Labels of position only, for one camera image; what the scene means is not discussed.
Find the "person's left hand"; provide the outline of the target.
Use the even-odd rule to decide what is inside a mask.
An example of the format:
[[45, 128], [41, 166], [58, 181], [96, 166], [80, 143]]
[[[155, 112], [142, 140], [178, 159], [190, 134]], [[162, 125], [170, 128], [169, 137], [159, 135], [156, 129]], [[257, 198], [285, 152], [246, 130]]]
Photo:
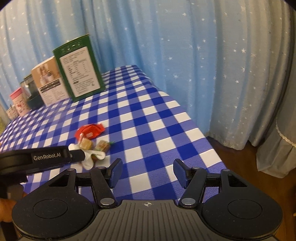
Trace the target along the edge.
[[16, 201], [11, 199], [0, 199], [0, 222], [12, 222], [12, 209]]

